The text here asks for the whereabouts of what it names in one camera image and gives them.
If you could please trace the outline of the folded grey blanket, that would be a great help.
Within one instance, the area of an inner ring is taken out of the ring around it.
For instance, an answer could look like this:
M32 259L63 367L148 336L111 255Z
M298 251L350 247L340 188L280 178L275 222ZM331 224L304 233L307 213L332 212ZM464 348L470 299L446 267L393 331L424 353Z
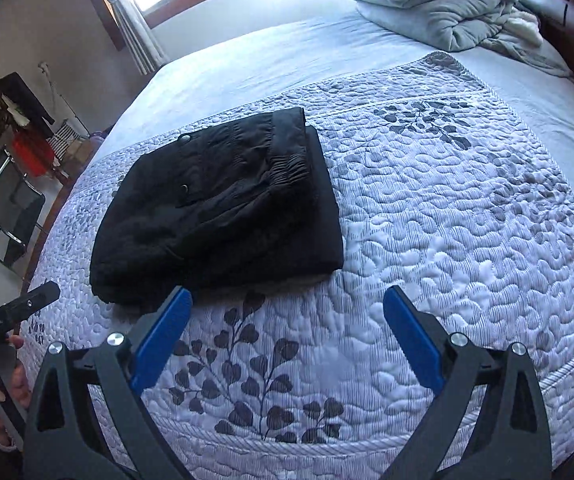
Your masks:
M353 0L358 13L391 32L446 52L485 48L572 80L540 21L519 0Z

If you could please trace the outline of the stacked cardboard boxes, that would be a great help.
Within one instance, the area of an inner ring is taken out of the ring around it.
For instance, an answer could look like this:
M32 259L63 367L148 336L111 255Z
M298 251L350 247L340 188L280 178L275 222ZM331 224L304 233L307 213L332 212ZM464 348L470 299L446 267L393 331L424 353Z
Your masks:
M93 139L73 141L62 159L62 170L70 177L81 174L92 160L100 144Z

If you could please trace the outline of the red garment on rack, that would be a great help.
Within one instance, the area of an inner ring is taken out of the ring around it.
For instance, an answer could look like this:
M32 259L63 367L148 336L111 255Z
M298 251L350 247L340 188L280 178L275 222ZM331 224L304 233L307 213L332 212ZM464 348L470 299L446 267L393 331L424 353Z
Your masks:
M40 133L32 129L16 130L11 146L32 177L44 176L54 168L55 152Z

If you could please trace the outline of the black chrome cantilever chair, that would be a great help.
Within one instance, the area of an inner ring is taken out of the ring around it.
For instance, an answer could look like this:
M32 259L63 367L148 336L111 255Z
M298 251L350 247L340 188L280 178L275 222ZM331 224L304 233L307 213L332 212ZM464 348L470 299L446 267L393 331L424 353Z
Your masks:
M0 263L14 267L28 251L34 232L44 231L40 214L46 197L21 170L11 152L0 149Z

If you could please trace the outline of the grey striped curtain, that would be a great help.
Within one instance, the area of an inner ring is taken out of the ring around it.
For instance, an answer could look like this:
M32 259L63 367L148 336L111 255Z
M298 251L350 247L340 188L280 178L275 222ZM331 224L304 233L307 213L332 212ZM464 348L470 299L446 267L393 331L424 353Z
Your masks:
M160 42L147 24L134 0L107 0L112 7L116 26L142 75L152 75L168 62Z

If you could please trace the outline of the black pants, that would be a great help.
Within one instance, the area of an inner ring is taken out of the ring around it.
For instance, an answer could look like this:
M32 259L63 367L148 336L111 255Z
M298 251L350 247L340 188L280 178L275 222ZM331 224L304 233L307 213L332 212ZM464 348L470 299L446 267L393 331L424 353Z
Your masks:
M241 117L140 156L100 222L89 283L150 310L170 291L322 276L343 264L339 208L300 107Z

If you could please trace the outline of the black garment on rack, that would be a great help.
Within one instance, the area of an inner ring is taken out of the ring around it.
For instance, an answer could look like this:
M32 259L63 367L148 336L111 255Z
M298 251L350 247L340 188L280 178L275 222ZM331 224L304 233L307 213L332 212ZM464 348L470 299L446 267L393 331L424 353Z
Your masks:
M45 139L54 136L50 126L55 123L55 119L17 72L0 78L0 91L20 108L22 115Z

